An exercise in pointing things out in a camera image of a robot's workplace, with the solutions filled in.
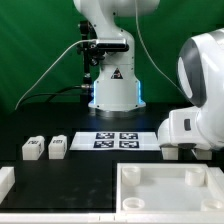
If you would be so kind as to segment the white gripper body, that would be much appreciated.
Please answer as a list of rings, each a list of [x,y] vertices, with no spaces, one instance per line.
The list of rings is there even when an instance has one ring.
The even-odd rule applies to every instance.
[[[176,109],[169,112],[158,129],[158,142],[161,147],[181,147],[186,149],[204,148],[197,125],[197,109]]]

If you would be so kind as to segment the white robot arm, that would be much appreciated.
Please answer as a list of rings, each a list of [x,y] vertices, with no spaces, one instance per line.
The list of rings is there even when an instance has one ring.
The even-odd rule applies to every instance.
[[[108,116],[144,108],[141,85],[134,74],[134,39],[115,25],[114,18],[151,13],[160,0],[73,2],[96,32],[90,49],[99,57],[100,74],[94,82],[91,110]],[[158,130],[159,145],[224,148],[224,28],[189,38],[180,51],[177,71],[192,106],[169,113]]]

